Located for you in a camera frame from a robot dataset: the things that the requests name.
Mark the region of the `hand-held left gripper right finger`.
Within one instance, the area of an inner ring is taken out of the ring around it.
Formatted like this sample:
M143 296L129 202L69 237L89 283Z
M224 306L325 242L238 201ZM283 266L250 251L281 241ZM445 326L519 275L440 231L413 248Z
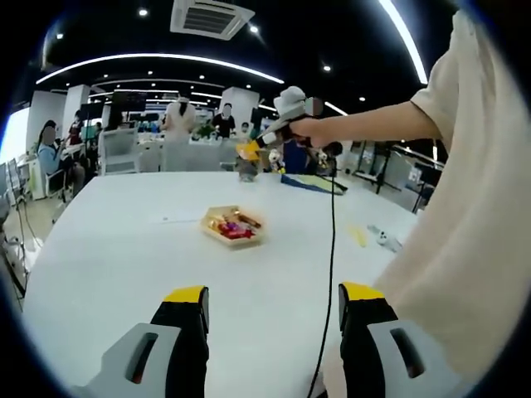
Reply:
M397 317L366 285L339 285L340 356L348 397L462 397L463 378L439 342Z

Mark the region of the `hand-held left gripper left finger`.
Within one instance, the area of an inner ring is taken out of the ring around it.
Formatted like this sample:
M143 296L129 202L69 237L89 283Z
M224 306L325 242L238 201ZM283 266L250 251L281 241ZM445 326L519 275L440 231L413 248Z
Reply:
M100 371L74 397L204 397L209 348L208 287L175 289L149 323L103 354Z

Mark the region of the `person's right hand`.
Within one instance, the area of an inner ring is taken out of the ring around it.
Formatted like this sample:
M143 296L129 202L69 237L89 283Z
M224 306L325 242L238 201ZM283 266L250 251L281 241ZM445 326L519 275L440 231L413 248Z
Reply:
M306 147L322 148L334 141L326 121L305 118L290 123L294 140Z

